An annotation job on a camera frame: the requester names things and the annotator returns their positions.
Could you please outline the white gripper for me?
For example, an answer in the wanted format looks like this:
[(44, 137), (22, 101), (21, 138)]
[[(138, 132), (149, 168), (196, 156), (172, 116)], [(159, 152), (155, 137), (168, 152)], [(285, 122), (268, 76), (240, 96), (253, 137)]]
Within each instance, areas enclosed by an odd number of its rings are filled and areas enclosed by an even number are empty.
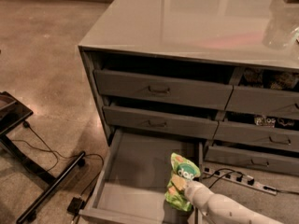
[(185, 198), (197, 209), (206, 211), (207, 202), (212, 196), (212, 191), (204, 184), (189, 181), (179, 175), (172, 175), (171, 182), (179, 190), (184, 190)]

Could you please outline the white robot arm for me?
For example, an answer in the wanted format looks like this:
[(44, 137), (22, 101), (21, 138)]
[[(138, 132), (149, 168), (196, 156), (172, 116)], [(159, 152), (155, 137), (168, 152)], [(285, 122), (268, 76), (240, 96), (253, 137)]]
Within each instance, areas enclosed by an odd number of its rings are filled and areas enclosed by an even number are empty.
[(171, 182), (209, 224), (283, 224), (254, 212), (235, 200), (212, 192), (204, 184), (173, 175)]

